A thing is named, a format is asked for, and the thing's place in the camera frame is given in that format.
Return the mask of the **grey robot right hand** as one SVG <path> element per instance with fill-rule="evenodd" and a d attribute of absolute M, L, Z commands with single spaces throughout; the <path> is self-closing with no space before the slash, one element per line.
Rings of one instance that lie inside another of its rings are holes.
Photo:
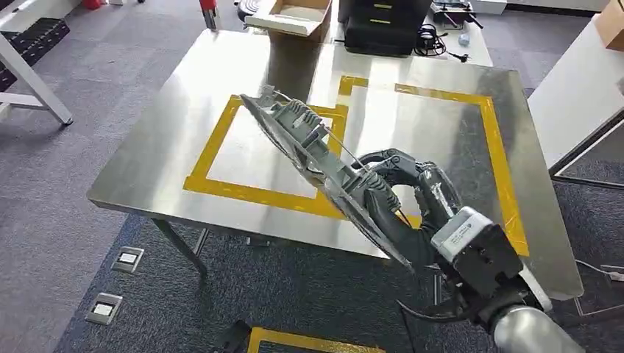
<path fill-rule="evenodd" d="M 462 207 L 452 182 L 435 163 L 415 160 L 398 149 L 364 154 L 352 167 L 359 169 L 369 163 L 375 164 L 371 170 L 389 186 L 406 185 L 414 189 L 422 221 L 414 229 L 396 215 L 386 192 L 372 189 L 364 192 L 370 217 L 412 266 L 434 264 L 438 253 L 430 240 Z"/>

